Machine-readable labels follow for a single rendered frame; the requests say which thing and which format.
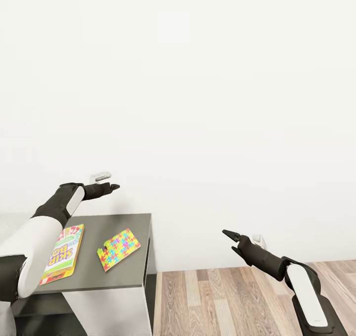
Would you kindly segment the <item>jigsaw puzzle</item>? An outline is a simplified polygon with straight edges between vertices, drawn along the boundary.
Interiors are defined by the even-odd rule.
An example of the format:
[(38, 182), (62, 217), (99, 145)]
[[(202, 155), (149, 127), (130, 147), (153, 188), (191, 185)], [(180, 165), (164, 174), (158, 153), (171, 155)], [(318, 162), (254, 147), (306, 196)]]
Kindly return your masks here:
[(105, 249), (103, 251), (99, 248), (97, 253), (105, 271), (107, 271), (138, 249), (141, 245), (131, 231), (127, 229), (105, 242), (104, 246), (107, 247), (107, 250)]

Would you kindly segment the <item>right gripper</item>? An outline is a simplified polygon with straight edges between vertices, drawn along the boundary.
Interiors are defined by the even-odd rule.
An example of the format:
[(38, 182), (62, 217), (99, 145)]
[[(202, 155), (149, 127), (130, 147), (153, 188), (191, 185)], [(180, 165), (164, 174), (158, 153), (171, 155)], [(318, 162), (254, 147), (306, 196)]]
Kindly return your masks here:
[(222, 233), (233, 241), (239, 242), (237, 247), (232, 246), (231, 249), (243, 258), (248, 266), (255, 266), (264, 272), (263, 265), (266, 256), (270, 254), (269, 251), (253, 244), (250, 238), (246, 235), (240, 235), (239, 233), (228, 230), (222, 230)]

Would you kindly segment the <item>board game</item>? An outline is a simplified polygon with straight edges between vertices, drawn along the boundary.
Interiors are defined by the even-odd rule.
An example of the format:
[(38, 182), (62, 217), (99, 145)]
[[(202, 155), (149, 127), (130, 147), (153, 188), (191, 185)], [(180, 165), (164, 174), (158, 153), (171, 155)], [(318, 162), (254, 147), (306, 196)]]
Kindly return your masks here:
[(39, 285), (71, 276), (74, 272), (85, 226), (63, 229), (51, 253)]

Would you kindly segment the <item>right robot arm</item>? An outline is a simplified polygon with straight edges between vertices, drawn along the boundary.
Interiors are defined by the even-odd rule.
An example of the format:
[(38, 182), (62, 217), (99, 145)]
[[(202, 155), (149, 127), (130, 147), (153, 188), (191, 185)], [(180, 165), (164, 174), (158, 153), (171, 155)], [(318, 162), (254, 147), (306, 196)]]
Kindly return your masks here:
[(231, 249), (243, 258), (250, 267), (261, 271), (281, 282), (294, 292), (293, 306), (303, 336), (348, 336), (330, 300), (321, 295), (321, 283), (318, 274), (305, 263), (289, 257), (281, 258), (267, 251), (263, 236), (253, 235), (253, 241), (246, 235), (222, 230), (235, 242)]

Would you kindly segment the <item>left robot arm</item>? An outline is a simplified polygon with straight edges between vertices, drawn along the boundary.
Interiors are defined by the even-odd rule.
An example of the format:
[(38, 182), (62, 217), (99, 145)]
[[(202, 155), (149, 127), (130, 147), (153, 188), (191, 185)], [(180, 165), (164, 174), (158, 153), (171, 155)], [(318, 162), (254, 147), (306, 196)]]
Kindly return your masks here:
[(84, 200), (111, 194), (120, 185), (100, 180), (108, 171), (93, 174), (89, 185), (65, 183), (9, 239), (0, 244), (0, 317), (17, 300), (30, 296), (39, 285), (58, 238)]

